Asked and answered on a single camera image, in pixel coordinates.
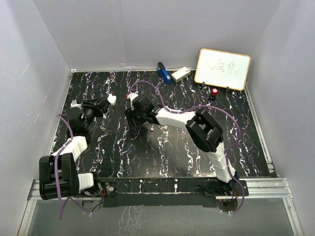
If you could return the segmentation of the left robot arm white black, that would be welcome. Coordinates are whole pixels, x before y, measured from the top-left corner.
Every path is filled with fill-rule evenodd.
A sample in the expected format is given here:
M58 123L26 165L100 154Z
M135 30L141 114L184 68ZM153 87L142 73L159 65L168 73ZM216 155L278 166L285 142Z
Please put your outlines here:
M65 144L51 155L39 160L39 192L43 200L75 197L80 193L97 196L102 185L93 173L78 173L76 160L87 150L91 140L90 125L103 118L116 104L112 94L100 98L71 102L67 114L60 119L67 126Z

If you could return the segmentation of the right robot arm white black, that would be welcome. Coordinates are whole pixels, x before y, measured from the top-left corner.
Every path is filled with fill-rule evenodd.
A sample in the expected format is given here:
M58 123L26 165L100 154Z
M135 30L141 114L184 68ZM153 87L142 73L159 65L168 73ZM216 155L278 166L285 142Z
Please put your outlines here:
M180 111L167 106L155 106L145 96L132 92L126 95L126 99L130 103L130 107L125 110L130 127L134 128L148 122L186 130L195 146L214 166L220 191L225 195L231 195L239 186L239 192L243 197L245 196L244 187L227 157L227 149L223 143L223 129L206 110L206 105Z

